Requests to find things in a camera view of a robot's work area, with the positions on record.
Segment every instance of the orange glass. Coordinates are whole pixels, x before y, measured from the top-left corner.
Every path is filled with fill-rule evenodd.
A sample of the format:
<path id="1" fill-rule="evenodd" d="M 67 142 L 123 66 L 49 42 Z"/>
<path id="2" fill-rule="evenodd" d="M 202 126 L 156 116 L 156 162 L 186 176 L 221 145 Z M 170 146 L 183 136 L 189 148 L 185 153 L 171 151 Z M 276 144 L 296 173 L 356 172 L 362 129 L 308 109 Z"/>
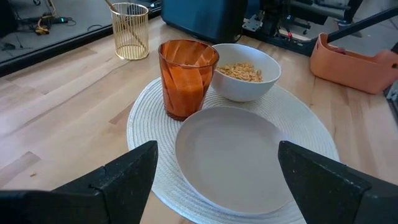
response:
<path id="1" fill-rule="evenodd" d="M 219 58 L 213 47 L 194 40 L 159 46 L 163 100 L 171 118 L 183 121 L 201 110 Z"/>

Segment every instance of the placemat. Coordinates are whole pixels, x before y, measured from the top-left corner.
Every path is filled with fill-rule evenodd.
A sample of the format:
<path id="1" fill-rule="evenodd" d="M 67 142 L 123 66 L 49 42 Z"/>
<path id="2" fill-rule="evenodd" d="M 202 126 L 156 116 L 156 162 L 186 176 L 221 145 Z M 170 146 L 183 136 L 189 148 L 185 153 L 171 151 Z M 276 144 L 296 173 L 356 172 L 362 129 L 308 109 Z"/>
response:
<path id="1" fill-rule="evenodd" d="M 209 88 L 203 108 L 214 106 L 252 111 L 272 122 L 297 144 L 339 161 L 335 143 L 321 121 L 299 99 L 277 85 L 261 99 L 247 103 L 229 101 Z M 152 191 L 163 203 L 195 223 L 305 223 L 294 201 L 265 215 L 237 216 L 223 213 L 200 199 L 185 183 L 175 158 L 174 141 L 181 124 L 165 113 L 160 78 L 145 87 L 127 121 L 130 150 L 149 140 L 159 144 Z"/>

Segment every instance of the glass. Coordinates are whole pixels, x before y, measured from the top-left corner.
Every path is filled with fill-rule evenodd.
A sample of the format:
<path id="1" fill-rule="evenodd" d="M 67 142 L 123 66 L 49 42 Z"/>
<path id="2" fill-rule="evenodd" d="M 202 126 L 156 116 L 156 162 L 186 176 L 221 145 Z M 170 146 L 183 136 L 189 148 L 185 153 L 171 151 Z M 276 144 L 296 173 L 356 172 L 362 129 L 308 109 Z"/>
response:
<path id="1" fill-rule="evenodd" d="M 194 40 L 159 46 L 163 100 L 171 118 L 183 121 L 201 110 L 219 58 L 213 47 Z"/>
<path id="2" fill-rule="evenodd" d="M 116 55 L 126 60 L 147 57 L 148 8 L 134 3 L 115 3 L 110 8 Z"/>

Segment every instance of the cereal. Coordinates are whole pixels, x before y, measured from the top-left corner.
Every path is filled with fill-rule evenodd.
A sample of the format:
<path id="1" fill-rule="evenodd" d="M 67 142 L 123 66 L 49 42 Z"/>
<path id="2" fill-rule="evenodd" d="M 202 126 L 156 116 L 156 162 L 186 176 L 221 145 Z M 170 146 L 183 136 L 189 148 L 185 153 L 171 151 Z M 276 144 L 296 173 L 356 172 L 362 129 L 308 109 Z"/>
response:
<path id="1" fill-rule="evenodd" d="M 254 65 L 251 63 L 235 63 L 231 65 L 224 65 L 217 67 L 219 72 L 238 80 L 248 82 L 262 82 L 261 70 L 255 70 Z"/>

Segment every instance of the orange container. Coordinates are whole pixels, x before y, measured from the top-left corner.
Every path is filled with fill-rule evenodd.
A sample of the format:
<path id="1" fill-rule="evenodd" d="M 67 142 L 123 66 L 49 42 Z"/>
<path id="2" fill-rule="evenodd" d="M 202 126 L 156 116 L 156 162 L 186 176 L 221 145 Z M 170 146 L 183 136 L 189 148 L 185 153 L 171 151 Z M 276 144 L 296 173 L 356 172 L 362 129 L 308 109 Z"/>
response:
<path id="1" fill-rule="evenodd" d="M 315 76 L 372 94 L 398 80 L 394 52 L 383 50 L 368 57 L 329 45 L 327 40 L 327 34 L 319 34 L 312 52 L 310 69 Z"/>
<path id="2" fill-rule="evenodd" d="M 167 115 L 183 121 L 201 110 L 219 58 L 213 47 L 194 40 L 169 40 L 159 46 Z"/>

